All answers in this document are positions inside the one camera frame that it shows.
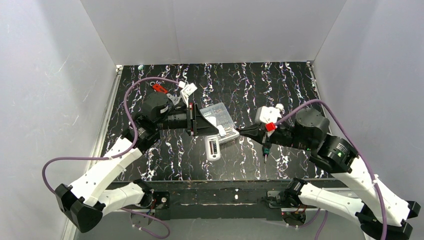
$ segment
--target marble tabletop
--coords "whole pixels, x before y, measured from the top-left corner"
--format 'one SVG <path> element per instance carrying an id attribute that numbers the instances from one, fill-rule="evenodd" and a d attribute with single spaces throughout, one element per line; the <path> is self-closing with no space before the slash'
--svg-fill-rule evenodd
<path id="1" fill-rule="evenodd" d="M 195 83 L 192 99 L 201 108 L 224 103 L 238 127 L 250 126 L 261 106 L 284 105 L 285 113 L 318 98 L 311 72 L 305 62 L 214 63 L 124 66 L 117 89 L 102 153 L 106 153 L 129 121 L 124 111 L 125 91 L 138 79 L 163 77 Z M 128 98 L 130 111 L 139 111 L 148 82 L 135 88 Z M 176 86 L 165 83 L 170 93 Z M 221 145 L 221 159 L 206 161 L 203 137 L 188 136 L 184 130 L 164 130 L 161 139 L 144 156 L 128 166 L 118 181 L 142 178 L 162 180 L 277 180 L 327 178 L 328 174 L 308 162 L 309 153 L 274 145 L 264 163 L 259 143 L 240 136 Z"/>

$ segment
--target clear plastic box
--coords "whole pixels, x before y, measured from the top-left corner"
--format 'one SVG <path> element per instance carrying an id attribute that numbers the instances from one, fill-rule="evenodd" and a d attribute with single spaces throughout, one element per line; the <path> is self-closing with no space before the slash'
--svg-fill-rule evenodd
<path id="1" fill-rule="evenodd" d="M 208 107 L 200 109 L 201 114 L 207 117 L 215 117 L 216 118 L 216 126 L 221 125 L 224 128 L 225 136 L 221 136 L 218 134 L 219 144 L 223 144 L 229 142 L 233 139 L 236 139 L 240 136 L 240 133 L 234 128 L 236 125 L 234 124 L 233 119 L 224 103 L 220 102 L 214 105 L 210 105 Z"/>

